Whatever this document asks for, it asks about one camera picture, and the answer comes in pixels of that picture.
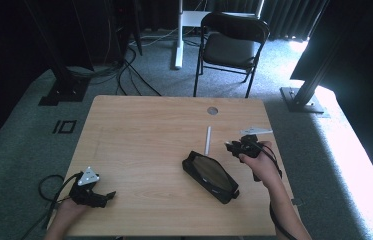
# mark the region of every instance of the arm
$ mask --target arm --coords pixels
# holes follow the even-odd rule
[[[271,147],[270,142],[261,143]],[[256,158],[250,158],[244,154],[240,154],[239,158],[252,169],[253,173],[261,179],[264,186],[268,189],[271,206],[280,225],[296,239],[311,239],[305,226],[295,213],[273,161],[263,152]],[[287,239],[277,228],[276,235],[279,239]]]
[[[78,205],[72,199],[64,200],[59,206],[44,240],[62,240],[70,226],[89,208],[86,205]]]

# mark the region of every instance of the cable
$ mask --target cable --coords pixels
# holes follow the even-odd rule
[[[187,44],[187,45],[190,45],[190,46],[194,46],[194,47],[199,47],[199,44],[198,43],[196,43],[196,42],[193,42],[193,41],[191,41],[191,40],[187,40],[187,39],[185,39],[185,38],[187,38],[187,37],[194,37],[194,36],[187,36],[190,32],[192,32],[194,29],[192,29],[192,30],[190,30],[189,32],[187,32],[187,33],[185,33],[185,34],[183,34],[183,42],[185,43],[185,44]],[[150,46],[150,45],[152,45],[152,44],[154,44],[154,43],[156,43],[157,41],[173,41],[173,40],[177,40],[177,37],[170,37],[170,36],[164,36],[164,37],[159,37],[159,36],[145,36],[145,37],[143,37],[143,38],[158,38],[157,40],[155,40],[155,41],[153,41],[153,42],[151,42],[151,43],[148,43],[148,44],[145,44],[145,45],[143,45],[142,44],[142,47],[146,47],[146,46]],[[129,43],[129,45],[131,45],[131,46],[137,46],[136,44],[135,44],[135,41],[133,41],[133,42],[131,42],[131,43]]]
[[[47,200],[47,201],[49,201],[49,202],[52,202],[52,199],[50,199],[50,198],[47,198],[43,193],[42,193],[42,185],[43,185],[43,183],[45,182],[45,181],[47,181],[48,179],[51,179],[51,178],[54,178],[54,177],[58,177],[58,178],[60,178],[62,181],[64,181],[64,177],[63,176],[61,176],[61,175],[57,175],[57,174],[54,174],[54,175],[49,175],[49,176],[47,176],[47,177],[45,177],[44,179],[42,179],[40,182],[39,182],[39,195],[43,198],[43,199],[45,199],[45,200]]]
[[[108,10],[108,6],[107,6],[107,1],[104,1],[104,5],[105,5],[105,10],[108,13],[109,10]],[[108,48],[107,48],[107,52],[106,52],[105,58],[104,58],[104,65],[105,65],[106,59],[108,57],[109,50],[111,49],[111,40],[112,40],[111,21],[109,19],[109,14],[107,14],[107,16],[108,16],[107,17],[107,22],[108,22]]]
[[[269,147],[266,146],[266,145],[263,145],[263,146],[261,147],[257,142],[256,142],[256,143],[254,143],[254,142],[249,142],[249,143],[252,144],[254,147],[257,147],[258,149],[260,149],[261,152],[263,152],[265,155],[267,155],[268,158],[270,158],[271,161],[273,161],[274,165],[275,165],[276,168],[277,168],[277,171],[279,172],[280,178],[282,178],[283,173],[282,173],[282,170],[280,170],[280,168],[279,168],[279,164],[277,163],[277,158],[276,158],[276,155],[274,154],[273,150],[271,150],[271,148],[269,148]],[[267,149],[271,152],[271,154],[268,153],[268,152],[264,149],[264,147],[267,148]]]
[[[55,196],[54,196],[54,199],[53,201],[51,202],[51,205],[49,207],[49,210],[48,210],[48,213],[47,213],[47,216],[46,216],[46,219],[45,219],[45,222],[42,226],[43,229],[45,229],[48,225],[48,222],[49,220],[51,219],[51,216],[52,216],[52,211],[53,209],[55,208],[55,204],[58,202],[58,197],[59,197],[59,194],[61,193],[61,191],[64,189],[64,187],[73,179],[73,178],[76,178],[77,176],[79,176],[80,174],[82,174],[81,172],[80,173],[77,173],[77,174],[74,174],[73,176],[71,176],[70,178],[67,179],[67,181],[65,181],[61,188],[58,190],[57,193],[55,193]]]
[[[138,94],[140,95],[140,96],[142,96],[142,93],[139,91],[139,89],[137,88],[137,86],[136,86],[136,84],[134,83],[134,81],[133,81],[133,77],[132,77],[132,75],[131,75],[131,70],[133,70],[133,72],[139,77],[139,79],[146,85],[146,86],[148,86],[152,91],[154,91],[158,96],[161,96],[161,94],[155,89],[155,88],[153,88],[141,75],[140,75],[140,73],[131,65],[133,62],[134,62],[134,60],[136,59],[136,56],[137,56],[137,54],[136,54],[136,51],[134,51],[131,47],[129,47],[128,46],[128,50],[130,50],[131,52],[132,52],[132,54],[133,54],[133,58],[132,58],[132,60],[130,60],[130,61],[127,61],[127,60],[124,60],[124,65],[125,65],[125,67],[120,71],[120,74],[118,75],[118,77],[117,77],[117,82],[118,82],[118,86],[117,86],[117,89],[115,90],[115,94],[116,95],[118,95],[118,89],[120,89],[122,92],[123,92],[123,94],[124,95],[127,95],[127,93],[126,93],[126,91],[123,89],[123,86],[121,85],[121,76],[122,76],[122,74],[124,73],[124,71],[126,70],[126,69],[128,69],[129,70],[129,73],[130,73],[130,80],[131,80],[131,82],[132,82],[132,84],[133,84],[133,86],[134,86],[134,88],[136,89],[136,91],[138,92]]]
[[[276,214],[274,214],[274,210],[271,207],[271,202],[270,202],[270,217],[271,217],[271,220],[273,221],[274,225],[276,226],[276,228],[279,229],[279,231],[283,235],[285,235],[285,237],[287,237],[290,240],[296,240],[296,238],[294,236],[292,236],[288,231],[286,231],[286,229],[284,229],[282,227],[282,225],[280,225],[279,220],[277,220]]]
[[[102,69],[102,70],[99,70],[99,71],[91,71],[91,72],[87,72],[87,73],[82,73],[82,72],[77,72],[77,71],[71,70],[71,69],[68,69],[68,70],[70,71],[70,73],[74,77],[82,80],[82,79],[89,79],[89,78],[95,78],[95,77],[111,76],[114,73],[116,73],[117,70],[119,70],[119,68],[120,67],[119,67],[118,62],[113,62],[111,64],[111,67],[108,67],[108,68],[105,68],[105,69]]]
[[[202,2],[204,0],[201,0],[198,5],[195,7],[195,9],[193,11],[196,11],[199,6],[201,6]],[[208,0],[205,0],[205,5],[203,7],[203,10],[202,11],[205,11],[205,9],[207,8],[207,3],[208,3]],[[148,43],[148,44],[145,44],[145,45],[142,45],[142,47],[147,47],[147,46],[151,46],[152,44],[158,42],[158,41],[161,41],[162,39],[164,38],[167,38],[169,37],[174,31],[178,30],[179,28],[175,28],[174,30],[170,31],[169,33],[167,33],[166,35],[163,35],[163,36],[144,36],[144,37],[141,37],[140,39],[143,40],[145,38],[157,38],[156,40],[152,41],[151,43]],[[193,30],[195,29],[195,27],[193,27],[189,32],[187,33],[184,33],[182,36],[186,36],[188,35],[189,33],[191,33]],[[136,44],[136,41],[133,41],[131,43],[129,43],[129,45],[133,45],[133,46],[137,46]]]
[[[112,79],[114,79],[116,76],[117,76],[117,73],[113,74],[109,78],[107,78],[105,80],[102,80],[100,82],[91,82],[91,83],[89,83],[89,86],[94,86],[94,85],[99,85],[99,84],[106,83],[106,82],[111,81]]]
[[[43,183],[45,182],[45,181],[47,181],[47,180],[49,180],[49,179],[51,179],[51,178],[54,178],[54,177],[57,177],[57,178],[59,178],[59,179],[61,179],[62,181],[64,181],[64,177],[62,177],[61,175],[58,175],[58,174],[53,174],[53,175],[49,175],[49,176],[47,176],[47,177],[45,177],[45,178],[43,178],[40,182],[39,182],[39,186],[38,186],[38,191],[39,191],[39,195],[44,199],[44,200],[46,200],[46,201],[49,201],[49,202],[52,202],[53,201],[53,199],[50,199],[50,198],[47,198],[44,194],[43,194],[43,192],[42,192],[42,185],[43,185]],[[34,224],[24,233],[24,235],[20,238],[20,240],[24,240],[24,239],[26,239],[27,237],[28,237],[28,235],[30,235],[30,233],[31,233],[31,231],[33,231],[33,229],[34,228],[36,228],[37,227],[37,225],[39,225],[39,223],[40,222],[42,222],[43,221],[43,219],[45,219],[45,217],[46,217],[46,215],[47,215],[48,213],[47,212],[44,212],[37,220],[36,220],[36,222],[34,222]]]

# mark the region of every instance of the black chair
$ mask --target black chair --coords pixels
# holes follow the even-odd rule
[[[205,32],[210,33],[206,41]],[[255,16],[245,17],[215,12],[207,14],[201,21],[201,44],[193,96],[196,97],[199,75],[203,74],[204,68],[211,68],[245,74],[242,83],[245,83],[251,74],[245,95],[245,98],[248,98],[260,53],[269,34],[267,24]]]

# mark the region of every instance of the right hand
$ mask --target right hand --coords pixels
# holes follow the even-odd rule
[[[261,141],[260,143],[271,148],[271,142]],[[276,166],[264,152],[261,151],[256,158],[248,157],[245,154],[239,154],[239,159],[252,169],[252,172],[267,188],[282,182]]]

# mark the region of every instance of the wooden table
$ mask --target wooden table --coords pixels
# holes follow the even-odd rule
[[[209,114],[210,107],[218,113]],[[204,153],[208,126],[209,156],[222,164],[241,192],[226,205],[182,169],[191,150]],[[254,182],[251,170],[224,146],[228,140],[239,140],[240,130],[251,126],[271,128],[261,100],[97,96],[67,178],[91,166],[100,175],[94,192],[117,194],[106,208],[87,212],[69,235],[275,235],[267,189]],[[284,170],[273,134],[259,139],[273,142]],[[68,195],[70,186],[60,197]]]

